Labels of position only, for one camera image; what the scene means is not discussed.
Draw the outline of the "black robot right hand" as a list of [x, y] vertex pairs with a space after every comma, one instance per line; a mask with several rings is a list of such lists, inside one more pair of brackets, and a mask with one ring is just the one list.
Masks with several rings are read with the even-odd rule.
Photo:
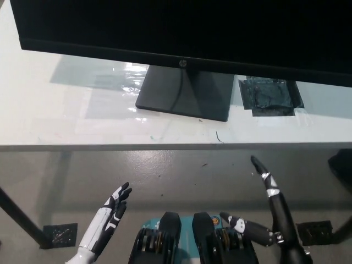
[[253, 242], [262, 246], [283, 244], [291, 246], [298, 243], [292, 215], [287, 202], [272, 173], [255, 156], [250, 157], [257, 173], [261, 176], [266, 189], [269, 207], [273, 218], [273, 229], [261, 224], [245, 220], [241, 217], [232, 216], [227, 212], [219, 215], [236, 232], [243, 234]]

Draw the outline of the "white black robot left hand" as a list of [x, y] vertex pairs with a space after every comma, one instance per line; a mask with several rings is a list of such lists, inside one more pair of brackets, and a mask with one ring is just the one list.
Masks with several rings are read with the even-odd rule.
[[92, 252], [95, 259], [100, 256], [114, 234], [127, 209], [126, 199], [131, 191], [129, 182], [120, 186], [98, 209], [87, 228], [79, 247]]

